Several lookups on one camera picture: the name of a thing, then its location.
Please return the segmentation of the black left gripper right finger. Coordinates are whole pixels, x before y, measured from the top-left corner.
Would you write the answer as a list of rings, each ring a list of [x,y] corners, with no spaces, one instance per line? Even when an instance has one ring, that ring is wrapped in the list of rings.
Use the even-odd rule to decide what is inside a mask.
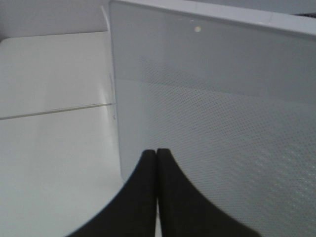
[[[201,194],[169,149],[158,149],[158,205],[164,237],[257,237]]]

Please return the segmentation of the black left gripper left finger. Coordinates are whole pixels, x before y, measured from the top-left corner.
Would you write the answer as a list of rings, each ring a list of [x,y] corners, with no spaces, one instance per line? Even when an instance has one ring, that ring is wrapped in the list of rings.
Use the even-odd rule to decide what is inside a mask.
[[[157,160],[145,150],[118,194],[71,237],[154,237],[157,216]]]

